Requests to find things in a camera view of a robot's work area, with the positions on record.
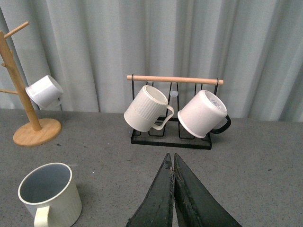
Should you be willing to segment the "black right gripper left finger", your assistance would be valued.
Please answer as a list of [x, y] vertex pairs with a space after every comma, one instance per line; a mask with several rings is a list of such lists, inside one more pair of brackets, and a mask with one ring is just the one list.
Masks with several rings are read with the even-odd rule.
[[128, 227], [171, 227], [173, 221], [175, 176], [170, 153], [167, 153]]

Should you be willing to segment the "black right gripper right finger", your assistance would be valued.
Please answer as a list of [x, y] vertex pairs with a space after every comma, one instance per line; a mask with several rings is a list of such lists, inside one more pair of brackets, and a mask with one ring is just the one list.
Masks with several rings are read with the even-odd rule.
[[174, 155], [175, 202], [188, 227], [240, 227], [179, 154]]

